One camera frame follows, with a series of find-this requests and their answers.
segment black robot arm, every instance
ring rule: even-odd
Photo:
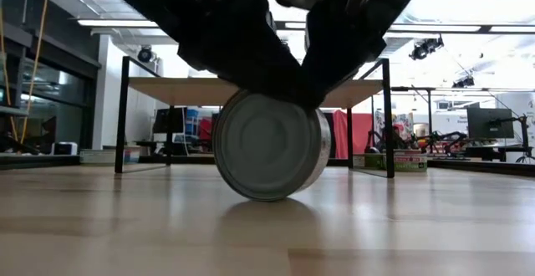
[[[410,0],[277,0],[309,9],[303,65],[269,22],[268,0],[125,0],[178,44],[178,55],[240,88],[318,107],[385,47]]]

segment metal can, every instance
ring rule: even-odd
[[[329,123],[320,110],[241,90],[213,131],[217,169],[237,193],[272,202],[312,185],[329,160]]]

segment red curtain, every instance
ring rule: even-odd
[[[368,143],[371,130],[371,114],[353,114],[353,153],[362,154]],[[348,158],[348,120],[341,110],[333,113],[334,137],[336,139],[336,158]]]

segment shelf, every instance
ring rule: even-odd
[[[130,78],[130,87],[168,105],[222,106],[238,88],[222,79]],[[351,108],[382,90],[381,80],[349,80],[329,93],[323,107]]]
[[[14,115],[14,116],[28,116],[28,111],[25,109],[18,109],[0,105],[0,114]]]

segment ceiling light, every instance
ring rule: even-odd
[[[436,88],[435,91],[481,91],[481,92],[535,92],[535,89],[509,89],[509,88]]]
[[[514,26],[514,25],[495,25],[492,26],[491,33],[535,33],[535,25],[532,26]]]
[[[471,75],[468,75],[462,79],[459,79],[453,83],[452,88],[468,88],[474,86],[474,78]]]
[[[285,28],[291,28],[291,29],[305,29],[307,27],[307,24],[305,22],[297,23],[297,22],[286,22],[284,24]]]
[[[80,19],[78,23],[93,28],[158,28],[149,20]]]
[[[415,48],[409,57],[413,60],[425,59],[429,54],[433,54],[436,50],[444,47],[442,37],[426,38],[425,40],[415,43]]]
[[[383,38],[439,38],[438,33],[386,33]]]
[[[20,95],[21,100],[30,100],[29,95]]]
[[[390,32],[402,33],[475,33],[481,29],[477,25],[424,25],[392,24]]]
[[[217,75],[215,75],[215,74],[195,74],[195,75],[189,75],[188,78],[190,78],[190,79],[216,79]]]

